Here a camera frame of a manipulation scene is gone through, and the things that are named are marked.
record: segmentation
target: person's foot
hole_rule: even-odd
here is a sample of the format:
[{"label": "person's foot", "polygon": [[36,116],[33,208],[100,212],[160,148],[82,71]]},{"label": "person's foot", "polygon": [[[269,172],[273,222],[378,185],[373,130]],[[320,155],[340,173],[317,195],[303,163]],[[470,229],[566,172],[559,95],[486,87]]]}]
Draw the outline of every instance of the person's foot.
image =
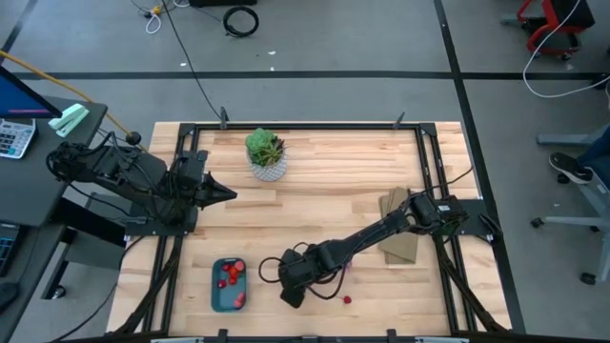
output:
[{"label": "person's foot", "polygon": [[593,178],[593,173],[586,168],[579,166],[576,158],[570,157],[565,153],[553,152],[549,156],[551,167],[562,172],[570,180],[578,184],[586,184]]}]

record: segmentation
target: concrete floor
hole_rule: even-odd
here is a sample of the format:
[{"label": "concrete floor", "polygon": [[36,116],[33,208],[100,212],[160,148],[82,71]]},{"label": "concrete floor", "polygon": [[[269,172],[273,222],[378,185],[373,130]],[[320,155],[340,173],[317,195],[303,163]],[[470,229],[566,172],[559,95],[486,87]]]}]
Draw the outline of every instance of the concrete floor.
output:
[{"label": "concrete floor", "polygon": [[[152,6],[152,0],[135,0]],[[498,24],[520,0],[443,0],[462,71],[520,72],[527,62],[525,34]],[[598,24],[583,37],[584,48],[568,63],[543,57],[532,71],[604,72],[610,10],[589,0]],[[0,2],[0,43],[9,37],[25,7],[23,0]],[[216,107],[232,120],[462,120],[452,79],[421,78],[239,78],[240,71],[450,71],[433,1],[260,0],[254,7],[260,30],[249,39],[224,35],[218,24],[193,9],[171,15],[196,71],[232,71],[232,78],[202,79]],[[221,16],[224,9],[207,9]],[[146,20],[126,0],[39,1],[10,53],[44,71],[188,71],[167,16],[158,34],[144,32]],[[4,67],[23,71],[12,63]],[[67,80],[150,142],[153,123],[214,120],[191,79]],[[592,211],[573,185],[559,185],[547,162],[555,149],[538,147],[539,132],[588,132],[608,120],[603,92],[585,91],[561,99],[532,95],[521,81],[465,80],[467,97],[489,173],[528,333],[610,339],[610,286],[579,282],[594,272],[600,237],[560,225],[533,230],[529,221],[547,214]],[[28,81],[47,95],[73,97],[47,81]],[[543,92],[560,92],[586,81],[536,81]],[[110,123],[104,123],[112,129]],[[563,150],[571,154],[579,150]],[[46,341],[74,327],[107,295],[117,272],[70,266],[58,301],[34,299],[13,342]],[[106,307],[73,337],[99,335]]]}]

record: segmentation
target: cardboard piece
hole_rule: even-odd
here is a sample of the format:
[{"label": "cardboard piece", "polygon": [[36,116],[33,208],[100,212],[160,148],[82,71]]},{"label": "cardboard piece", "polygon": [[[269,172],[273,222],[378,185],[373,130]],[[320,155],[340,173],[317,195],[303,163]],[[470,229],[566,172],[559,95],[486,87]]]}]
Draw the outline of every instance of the cardboard piece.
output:
[{"label": "cardboard piece", "polygon": [[[379,211],[385,216],[398,208],[400,203],[407,198],[407,190],[395,188],[388,195],[379,197]],[[404,232],[396,234],[381,241],[378,246],[385,252],[387,264],[413,264],[417,260],[417,240],[414,233]]]}]

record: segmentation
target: succulent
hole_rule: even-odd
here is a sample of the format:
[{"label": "succulent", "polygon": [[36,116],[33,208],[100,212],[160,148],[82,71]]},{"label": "succulent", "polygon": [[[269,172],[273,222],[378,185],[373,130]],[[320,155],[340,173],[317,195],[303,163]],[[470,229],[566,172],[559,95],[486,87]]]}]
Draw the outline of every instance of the succulent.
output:
[{"label": "succulent", "polygon": [[273,132],[261,128],[246,138],[246,147],[252,162],[261,167],[277,163],[284,153],[284,141]]}]

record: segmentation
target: monitor screen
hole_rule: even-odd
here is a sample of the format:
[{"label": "monitor screen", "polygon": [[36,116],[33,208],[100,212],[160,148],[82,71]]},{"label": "monitor screen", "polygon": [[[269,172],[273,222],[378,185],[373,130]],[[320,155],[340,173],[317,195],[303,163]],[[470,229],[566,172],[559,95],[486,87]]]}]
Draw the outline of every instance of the monitor screen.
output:
[{"label": "monitor screen", "polygon": [[53,118],[61,112],[0,67],[0,118]]}]

